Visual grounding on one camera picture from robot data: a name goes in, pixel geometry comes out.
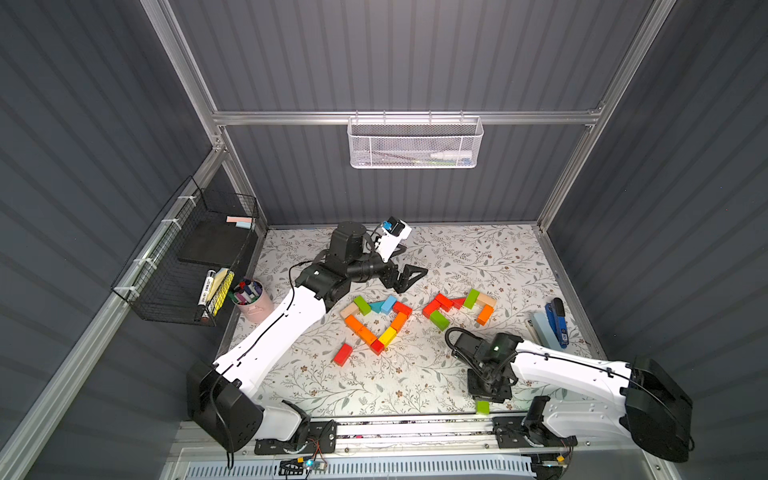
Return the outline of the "light blue block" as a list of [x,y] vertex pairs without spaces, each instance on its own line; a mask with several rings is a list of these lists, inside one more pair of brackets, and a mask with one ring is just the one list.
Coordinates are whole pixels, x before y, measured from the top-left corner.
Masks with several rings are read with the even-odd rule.
[[395,297],[395,296],[393,296],[393,295],[390,295],[390,296],[389,296],[389,297],[388,297],[388,298],[387,298],[387,299],[386,299],[386,300],[383,302],[383,304],[381,305],[381,310],[380,310],[380,312],[381,312],[381,313],[384,313],[384,314],[389,314],[389,313],[392,311],[392,309],[393,309],[393,307],[394,307],[394,305],[395,305],[395,303],[396,303],[396,302],[397,302],[397,299],[396,299],[396,297]]

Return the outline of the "green block bottom pair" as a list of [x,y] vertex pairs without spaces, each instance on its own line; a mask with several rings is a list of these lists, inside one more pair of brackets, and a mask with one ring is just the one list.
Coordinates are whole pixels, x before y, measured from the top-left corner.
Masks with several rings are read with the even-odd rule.
[[489,415],[490,403],[488,401],[478,400],[476,402],[476,413],[478,415]]

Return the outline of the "red block low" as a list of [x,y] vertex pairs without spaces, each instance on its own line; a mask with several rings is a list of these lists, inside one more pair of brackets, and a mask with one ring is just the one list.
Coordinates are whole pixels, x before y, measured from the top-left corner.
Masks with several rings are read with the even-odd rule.
[[440,308],[446,312],[450,311],[454,307],[454,303],[451,299],[443,295],[442,293],[438,293],[435,296],[435,300],[440,305]]

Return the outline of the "beige wooden block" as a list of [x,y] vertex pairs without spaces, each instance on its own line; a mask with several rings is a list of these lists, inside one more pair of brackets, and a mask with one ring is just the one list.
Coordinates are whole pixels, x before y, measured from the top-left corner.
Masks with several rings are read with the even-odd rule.
[[347,307],[339,312],[342,319],[346,319],[349,316],[354,316],[360,312],[359,307],[355,303],[349,304]]

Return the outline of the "orange block low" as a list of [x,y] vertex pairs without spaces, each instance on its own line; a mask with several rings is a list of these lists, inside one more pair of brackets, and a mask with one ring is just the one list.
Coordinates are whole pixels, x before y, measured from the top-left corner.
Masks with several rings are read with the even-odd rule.
[[378,340],[377,336],[366,327],[362,327],[356,334],[366,345],[371,345]]

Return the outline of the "red small block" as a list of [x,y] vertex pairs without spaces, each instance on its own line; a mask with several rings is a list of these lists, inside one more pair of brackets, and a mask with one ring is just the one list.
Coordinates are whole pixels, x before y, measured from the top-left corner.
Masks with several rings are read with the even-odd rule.
[[380,340],[374,340],[370,344],[370,348],[376,355],[380,355],[384,351],[385,345]]

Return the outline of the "red long block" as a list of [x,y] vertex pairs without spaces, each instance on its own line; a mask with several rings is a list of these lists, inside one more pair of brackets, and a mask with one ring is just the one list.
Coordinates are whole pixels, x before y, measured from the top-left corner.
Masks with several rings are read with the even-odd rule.
[[350,356],[354,352],[354,349],[351,345],[343,343],[336,355],[333,358],[333,362],[342,367],[345,365],[345,363],[349,360]]

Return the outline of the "yellow block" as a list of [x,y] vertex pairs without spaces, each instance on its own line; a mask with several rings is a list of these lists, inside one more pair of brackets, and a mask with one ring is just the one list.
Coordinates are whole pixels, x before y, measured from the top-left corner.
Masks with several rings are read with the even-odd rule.
[[398,331],[392,327],[388,327],[387,330],[379,337],[379,341],[385,346],[388,347],[391,342],[396,338],[398,335]]

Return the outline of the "orange block bottom pair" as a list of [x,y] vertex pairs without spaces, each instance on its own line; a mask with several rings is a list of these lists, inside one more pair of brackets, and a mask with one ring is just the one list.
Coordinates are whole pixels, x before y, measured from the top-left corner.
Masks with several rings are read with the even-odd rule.
[[476,322],[480,325],[486,325],[493,313],[494,313],[494,308],[491,305],[484,305],[482,310],[476,317]]

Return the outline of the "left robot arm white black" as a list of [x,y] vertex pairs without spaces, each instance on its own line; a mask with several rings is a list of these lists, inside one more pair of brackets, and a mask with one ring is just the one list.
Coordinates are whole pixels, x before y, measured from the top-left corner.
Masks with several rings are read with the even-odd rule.
[[288,400],[262,403],[258,391],[276,362],[322,320],[354,283],[373,279],[404,293],[427,274],[415,265],[398,267],[411,226],[391,217],[373,230],[346,221],[332,232],[328,247],[297,263],[288,274],[285,298],[244,340],[212,363],[196,363],[187,373],[189,417],[232,459],[252,440],[283,443],[301,450],[311,418]]

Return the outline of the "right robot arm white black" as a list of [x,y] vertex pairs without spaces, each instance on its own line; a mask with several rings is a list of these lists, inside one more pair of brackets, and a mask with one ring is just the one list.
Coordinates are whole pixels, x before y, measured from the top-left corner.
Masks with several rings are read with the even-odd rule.
[[536,446],[558,441],[572,446],[582,437],[627,438],[643,451],[684,463],[695,448],[693,400],[655,360],[632,362],[585,358],[558,352],[514,334],[484,340],[459,327],[446,330],[451,355],[467,368],[467,390],[476,401],[502,404],[519,383],[532,382],[580,396],[558,406],[549,395],[530,403],[522,430]]

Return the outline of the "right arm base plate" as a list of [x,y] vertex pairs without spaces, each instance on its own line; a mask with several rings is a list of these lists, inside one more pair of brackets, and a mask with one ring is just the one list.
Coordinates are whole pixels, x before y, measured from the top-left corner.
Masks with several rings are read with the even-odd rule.
[[500,449],[519,448],[574,448],[576,436],[559,437],[541,422],[528,422],[525,415],[494,415],[492,433]]

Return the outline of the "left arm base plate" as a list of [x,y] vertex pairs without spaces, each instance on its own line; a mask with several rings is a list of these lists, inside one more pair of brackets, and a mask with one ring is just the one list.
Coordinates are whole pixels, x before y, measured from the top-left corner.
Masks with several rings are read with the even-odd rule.
[[312,455],[334,453],[338,423],[335,420],[311,421],[302,424],[288,441],[275,439],[257,440],[255,455]]

